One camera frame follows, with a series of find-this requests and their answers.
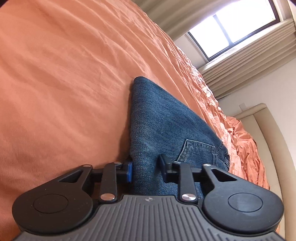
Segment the blue denim pants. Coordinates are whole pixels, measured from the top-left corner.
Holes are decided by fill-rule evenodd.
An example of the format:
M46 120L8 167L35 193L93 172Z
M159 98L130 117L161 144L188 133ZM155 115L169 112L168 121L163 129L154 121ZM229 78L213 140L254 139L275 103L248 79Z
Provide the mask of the blue denim pants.
M177 195L177 185L165 183L157 167L160 154L194 168L230 167L227 148L210 126L144 77L135 78L132 85L130 140L134 195Z

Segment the beige padded headboard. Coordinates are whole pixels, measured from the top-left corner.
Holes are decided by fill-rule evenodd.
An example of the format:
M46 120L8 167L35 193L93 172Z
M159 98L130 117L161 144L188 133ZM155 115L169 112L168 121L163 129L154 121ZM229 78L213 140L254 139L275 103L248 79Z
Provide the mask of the beige padded headboard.
M268 107L260 103L235 116L255 140L270 190L283 201L280 235L295 240L295 166L287 143Z

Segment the beige right curtain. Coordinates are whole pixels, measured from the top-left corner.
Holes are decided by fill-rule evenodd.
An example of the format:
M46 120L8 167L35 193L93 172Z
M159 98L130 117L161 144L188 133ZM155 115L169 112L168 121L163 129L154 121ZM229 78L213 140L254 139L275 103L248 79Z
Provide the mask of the beige right curtain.
M253 35L199 68L217 99L236 92L295 58L295 22L289 18Z

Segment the beige curtain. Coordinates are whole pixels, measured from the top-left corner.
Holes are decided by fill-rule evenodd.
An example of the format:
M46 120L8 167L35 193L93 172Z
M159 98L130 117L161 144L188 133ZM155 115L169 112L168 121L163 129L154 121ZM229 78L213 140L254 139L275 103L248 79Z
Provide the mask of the beige curtain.
M174 41L232 2L228 0L134 1Z
M236 92L295 58L295 22L289 18L253 35L199 68L217 99Z

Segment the orange bed sheet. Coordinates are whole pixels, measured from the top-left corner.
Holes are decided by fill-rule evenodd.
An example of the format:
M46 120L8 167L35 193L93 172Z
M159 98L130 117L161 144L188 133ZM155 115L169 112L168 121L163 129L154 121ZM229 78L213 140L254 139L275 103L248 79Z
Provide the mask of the orange bed sheet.
M7 1L1 7L1 240L14 200L63 172L124 159L130 89L149 78L199 115L230 172L269 188L255 141L227 117L185 53L132 1Z

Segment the dark framed window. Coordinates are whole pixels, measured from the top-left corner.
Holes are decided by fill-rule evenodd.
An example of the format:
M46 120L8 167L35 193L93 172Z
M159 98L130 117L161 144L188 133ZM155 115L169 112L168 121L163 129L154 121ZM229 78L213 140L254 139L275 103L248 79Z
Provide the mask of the dark framed window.
M188 34L208 61L280 22L273 1L235 1L197 24Z

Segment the white wall socket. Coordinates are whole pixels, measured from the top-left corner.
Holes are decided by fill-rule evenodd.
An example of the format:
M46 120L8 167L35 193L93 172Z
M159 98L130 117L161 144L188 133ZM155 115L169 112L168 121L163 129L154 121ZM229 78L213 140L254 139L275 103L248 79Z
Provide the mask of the white wall socket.
M246 107L246 104L245 104L245 103L240 104L239 107L240 107L240 109L241 109L242 111L247 110L247 107Z

